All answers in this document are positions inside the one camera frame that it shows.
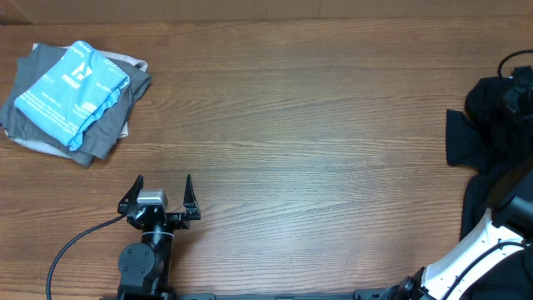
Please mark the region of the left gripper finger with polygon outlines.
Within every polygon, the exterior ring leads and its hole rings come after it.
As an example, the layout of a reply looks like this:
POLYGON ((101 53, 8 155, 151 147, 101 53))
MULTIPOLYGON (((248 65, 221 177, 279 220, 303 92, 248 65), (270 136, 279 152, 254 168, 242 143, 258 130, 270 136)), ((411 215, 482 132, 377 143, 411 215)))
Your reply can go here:
POLYGON ((117 212, 121 215, 128 213, 132 205, 137 204, 137 197, 140 191, 143 189, 144 177, 139 174, 132 187, 126 192, 124 197, 119 201, 117 205, 117 212))
POLYGON ((188 215, 199 215, 200 214, 200 208, 198 206, 195 193, 193 191, 192 177, 190 174, 187 175, 184 198, 183 198, 183 206, 186 209, 186 212, 188 215))

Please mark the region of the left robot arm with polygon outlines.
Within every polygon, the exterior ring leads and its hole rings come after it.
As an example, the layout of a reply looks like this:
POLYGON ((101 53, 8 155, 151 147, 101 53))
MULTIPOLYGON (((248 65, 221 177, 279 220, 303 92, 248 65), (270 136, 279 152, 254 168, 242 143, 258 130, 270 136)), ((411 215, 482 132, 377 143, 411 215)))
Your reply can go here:
POLYGON ((163 189, 146 189, 138 176, 117 206, 128 224, 142 232, 141 241, 126 246, 119 255, 121 273, 118 299, 177 299, 169 284, 174 232, 188 229, 190 222, 201 218, 193 192, 192 178, 187 177, 183 212, 167 211, 163 189))

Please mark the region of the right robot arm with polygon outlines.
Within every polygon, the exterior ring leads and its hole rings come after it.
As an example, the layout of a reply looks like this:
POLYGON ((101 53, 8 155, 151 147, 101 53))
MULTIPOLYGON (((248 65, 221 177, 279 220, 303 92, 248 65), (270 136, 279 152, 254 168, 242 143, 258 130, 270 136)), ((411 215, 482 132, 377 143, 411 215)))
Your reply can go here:
POLYGON ((382 299, 532 296, 532 68, 484 77, 446 113, 446 161, 474 168, 461 240, 382 299))

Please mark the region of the pile of black clothes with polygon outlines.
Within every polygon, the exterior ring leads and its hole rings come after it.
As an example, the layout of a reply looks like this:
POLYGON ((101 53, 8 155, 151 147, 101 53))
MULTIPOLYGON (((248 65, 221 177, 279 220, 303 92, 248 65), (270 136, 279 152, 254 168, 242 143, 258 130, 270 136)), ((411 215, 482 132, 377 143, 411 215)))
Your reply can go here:
POLYGON ((516 168, 532 169, 532 119, 514 121, 502 109, 503 77, 484 77, 466 96, 465 111, 446 111, 446 161, 477 170, 462 208, 460 238, 481 220, 496 182, 516 168))

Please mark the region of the folded light blue shirt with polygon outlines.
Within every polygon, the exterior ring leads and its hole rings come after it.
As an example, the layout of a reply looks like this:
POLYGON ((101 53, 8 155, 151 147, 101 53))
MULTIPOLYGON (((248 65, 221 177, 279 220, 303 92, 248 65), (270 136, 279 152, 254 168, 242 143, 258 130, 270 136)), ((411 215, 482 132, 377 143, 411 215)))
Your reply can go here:
POLYGON ((84 132, 120 98, 130 77, 84 41, 63 56, 14 101, 32 123, 71 151, 84 132))

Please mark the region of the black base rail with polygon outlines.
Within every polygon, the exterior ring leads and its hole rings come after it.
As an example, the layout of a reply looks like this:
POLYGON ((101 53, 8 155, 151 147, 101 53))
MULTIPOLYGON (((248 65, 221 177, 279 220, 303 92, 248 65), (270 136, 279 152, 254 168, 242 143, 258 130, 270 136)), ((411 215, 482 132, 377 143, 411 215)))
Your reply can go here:
POLYGON ((206 293, 168 294, 162 296, 117 296, 106 295, 102 300, 115 299, 149 299, 149 300, 377 300, 385 292, 384 288, 357 289, 354 292, 318 292, 318 293, 278 293, 278 294, 246 294, 216 295, 206 293))

